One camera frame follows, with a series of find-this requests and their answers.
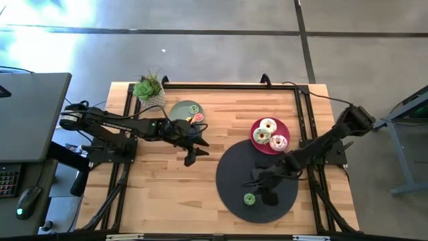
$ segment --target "concrete floor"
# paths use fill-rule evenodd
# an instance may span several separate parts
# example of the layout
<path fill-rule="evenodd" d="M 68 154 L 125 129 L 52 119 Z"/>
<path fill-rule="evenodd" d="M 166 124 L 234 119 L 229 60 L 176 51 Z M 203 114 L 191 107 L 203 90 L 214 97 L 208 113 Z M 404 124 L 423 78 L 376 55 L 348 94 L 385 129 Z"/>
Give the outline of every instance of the concrete floor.
<path fill-rule="evenodd" d="M 292 0 L 34 2 L 10 3 L 0 25 L 298 31 Z M 307 31 L 428 31 L 428 1 L 300 2 Z M 427 38 L 309 37 L 308 45 L 316 82 L 327 84 L 331 96 L 362 105 L 377 118 L 428 83 Z M 257 82 L 266 72 L 273 82 L 308 83 L 297 36 L 75 34 L 24 28 L 0 32 L 0 63 L 34 72 L 71 72 L 67 98 L 94 104 L 106 99 L 111 81 L 137 80 L 148 69 L 175 82 Z M 332 106 L 336 116 L 345 107 L 337 102 Z M 54 140 L 77 145 L 86 141 L 62 130 L 56 131 Z M 389 194 L 404 179 L 388 132 L 355 139 L 347 156 L 361 230 L 426 239 L 428 191 L 402 197 Z M 68 229 L 70 213 L 78 206 L 79 200 L 68 193 L 74 175 L 67 167 L 58 168 L 59 181 L 51 196 L 69 202 L 70 212 L 58 221 L 57 232 Z M 48 219 L 62 215 L 63 210 L 55 207 Z"/>

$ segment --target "desk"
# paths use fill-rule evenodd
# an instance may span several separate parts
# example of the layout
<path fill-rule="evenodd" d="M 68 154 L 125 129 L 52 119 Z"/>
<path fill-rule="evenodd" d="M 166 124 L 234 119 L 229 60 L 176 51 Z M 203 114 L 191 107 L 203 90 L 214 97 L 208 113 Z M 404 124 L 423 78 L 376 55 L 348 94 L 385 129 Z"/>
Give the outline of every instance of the desk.
<path fill-rule="evenodd" d="M 112 83 L 106 110 L 115 114 L 123 113 L 128 85 L 127 82 Z M 316 94 L 328 96 L 323 84 L 310 84 L 309 88 Z M 131 165 L 126 189 L 121 233 L 316 233 L 307 181 L 299 182 L 298 196 L 292 209 L 284 217 L 268 224 L 252 224 L 231 214 L 221 202 L 215 185 L 215 170 L 220 157 L 236 142 L 248 139 L 251 125 L 260 117 L 272 116 L 282 120 L 290 130 L 289 148 L 298 148 L 301 136 L 292 92 L 194 89 L 166 89 L 165 92 L 167 112 L 181 100 L 194 100 L 204 108 L 205 121 L 209 127 L 203 133 L 203 138 L 210 147 L 203 149 L 210 155 L 198 157 L 194 165 L 185 167 L 183 159 L 186 152 L 182 149 L 164 142 L 138 140 L 138 151 Z M 321 135 L 334 124 L 331 105 L 329 100 L 323 98 L 311 96 L 311 100 L 318 134 Z M 143 117 L 162 117 L 162 113 L 145 112 L 140 116 Z M 105 163 L 91 171 L 78 216 L 78 228 L 89 222 L 105 200 L 111 169 L 112 165 Z M 346 221 L 358 229 L 345 173 L 335 166 L 327 166 L 326 177 L 332 203 Z M 320 207 L 322 222 L 326 226 L 324 207 Z M 113 204 L 110 226 L 115 210 L 116 204 Z"/>
<path fill-rule="evenodd" d="M 49 207 L 49 192 L 54 182 L 58 161 L 47 159 L 38 163 L 23 163 L 22 172 L 25 175 L 20 186 L 19 194 L 14 198 L 0 199 L 0 237 L 14 237 L 37 234 L 40 226 L 45 223 L 47 208 Z M 21 194 L 31 186 L 34 186 L 41 175 L 39 186 L 42 188 L 34 209 L 33 215 L 28 220 L 16 218 L 16 206 Z"/>

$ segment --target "pink frosted donut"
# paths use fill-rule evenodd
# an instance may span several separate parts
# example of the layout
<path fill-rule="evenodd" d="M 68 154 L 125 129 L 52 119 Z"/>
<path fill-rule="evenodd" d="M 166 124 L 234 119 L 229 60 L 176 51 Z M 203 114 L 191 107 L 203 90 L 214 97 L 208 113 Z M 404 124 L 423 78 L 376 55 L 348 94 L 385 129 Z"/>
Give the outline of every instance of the pink frosted donut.
<path fill-rule="evenodd" d="M 287 139 L 281 135 L 274 135 L 269 141 L 270 147 L 274 151 L 283 151 L 287 148 Z"/>

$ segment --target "green plate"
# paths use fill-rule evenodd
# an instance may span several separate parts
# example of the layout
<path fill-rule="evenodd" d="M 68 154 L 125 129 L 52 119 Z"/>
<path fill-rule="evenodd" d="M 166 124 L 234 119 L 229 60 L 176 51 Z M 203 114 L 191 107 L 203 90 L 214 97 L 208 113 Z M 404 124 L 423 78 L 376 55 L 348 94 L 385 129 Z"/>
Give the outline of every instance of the green plate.
<path fill-rule="evenodd" d="M 176 103 L 171 111 L 169 112 L 168 116 L 169 118 L 174 121 L 177 119 L 185 120 L 187 117 L 193 117 L 195 114 L 191 114 L 189 109 L 190 106 L 196 105 L 199 107 L 199 113 L 203 114 L 203 120 L 202 123 L 205 120 L 205 114 L 203 113 L 202 106 L 195 101 L 192 100 L 183 100 L 178 103 Z"/>

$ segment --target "butcher block tabletop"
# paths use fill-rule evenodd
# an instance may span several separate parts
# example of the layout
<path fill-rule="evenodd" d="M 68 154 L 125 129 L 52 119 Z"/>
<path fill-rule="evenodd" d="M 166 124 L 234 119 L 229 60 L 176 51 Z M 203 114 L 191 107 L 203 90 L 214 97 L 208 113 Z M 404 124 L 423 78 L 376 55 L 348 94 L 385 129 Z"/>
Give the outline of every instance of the butcher block tabletop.
<path fill-rule="evenodd" d="M 105 108 L 107 111 L 123 114 L 129 84 L 112 83 Z M 324 84 L 309 84 L 309 89 L 315 94 L 328 96 Z M 203 107 L 204 122 L 209 125 L 203 132 L 203 138 L 210 146 L 202 149 L 208 151 L 209 156 L 197 157 L 195 164 L 185 167 L 186 151 L 162 141 L 146 142 L 139 139 L 135 162 L 130 167 L 120 233 L 316 233 L 307 180 L 299 181 L 296 202 L 291 210 L 279 220 L 268 224 L 254 224 L 234 216 L 221 201 L 215 184 L 215 171 L 222 154 L 235 143 L 248 139 L 252 124 L 261 117 L 271 116 L 285 123 L 290 130 L 288 150 L 298 148 L 301 136 L 293 91 L 166 89 L 165 92 L 167 113 L 174 104 L 182 100 L 194 100 Z M 303 96 L 301 100 L 304 116 L 307 117 Z M 334 124 L 330 101 L 313 95 L 311 101 L 318 135 L 322 135 Z M 131 110 L 134 110 L 135 103 L 136 98 L 133 97 Z M 139 116 L 151 117 L 163 117 L 163 114 L 161 111 L 147 111 Z M 111 163 L 103 163 L 90 172 L 76 228 L 87 224 L 106 199 L 111 170 Z M 326 166 L 325 172 L 332 203 L 345 220 L 358 229 L 344 170 Z M 116 205 L 117 198 L 112 205 L 109 227 L 113 223 Z M 320 209 L 323 225 L 327 227 L 321 201 Z"/>

